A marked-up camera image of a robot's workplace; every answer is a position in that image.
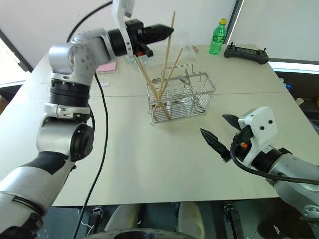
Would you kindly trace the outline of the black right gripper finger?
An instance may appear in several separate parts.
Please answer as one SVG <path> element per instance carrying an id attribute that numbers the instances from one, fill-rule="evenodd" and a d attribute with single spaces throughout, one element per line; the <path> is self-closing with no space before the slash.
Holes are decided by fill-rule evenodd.
<path id="1" fill-rule="evenodd" d="M 200 132 L 207 144 L 220 155 L 225 163 L 231 160 L 230 151 L 218 140 L 217 136 L 202 128 L 200 129 Z"/>
<path id="2" fill-rule="evenodd" d="M 239 124 L 239 118 L 235 115 L 224 114 L 222 117 L 235 129 L 241 130 L 241 126 Z"/>

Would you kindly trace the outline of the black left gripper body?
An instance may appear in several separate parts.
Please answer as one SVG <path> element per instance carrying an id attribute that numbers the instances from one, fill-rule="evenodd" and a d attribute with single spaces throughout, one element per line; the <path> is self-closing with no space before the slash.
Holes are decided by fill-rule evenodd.
<path id="1" fill-rule="evenodd" d="M 144 24 L 137 19 L 128 20 L 125 25 L 133 48 L 133 54 L 137 57 L 142 55 L 153 57 L 153 51 L 147 46 L 151 43 L 153 27 L 144 27 Z"/>

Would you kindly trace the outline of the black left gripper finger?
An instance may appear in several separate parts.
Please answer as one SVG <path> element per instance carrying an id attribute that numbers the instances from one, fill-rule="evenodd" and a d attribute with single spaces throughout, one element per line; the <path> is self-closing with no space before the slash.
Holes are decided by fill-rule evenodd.
<path id="1" fill-rule="evenodd" d="M 145 44 L 149 45 L 152 43 L 163 41 L 163 40 L 167 39 L 169 36 L 171 36 L 171 33 L 169 33 L 169 32 L 147 33 L 145 35 Z"/>
<path id="2" fill-rule="evenodd" d="M 154 24 L 145 27 L 143 32 L 145 34 L 172 34 L 174 32 L 174 28 L 162 24 Z"/>

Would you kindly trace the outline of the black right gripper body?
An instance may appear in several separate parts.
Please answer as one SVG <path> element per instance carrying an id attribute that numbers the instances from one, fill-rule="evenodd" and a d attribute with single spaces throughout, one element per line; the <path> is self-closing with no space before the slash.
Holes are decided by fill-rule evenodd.
<path id="1" fill-rule="evenodd" d="M 233 150 L 234 156 L 236 156 L 239 160 L 244 160 L 252 147 L 252 137 L 253 133 L 249 125 L 242 128 L 237 134 L 235 134 L 233 142 L 231 143 L 230 152 Z"/>

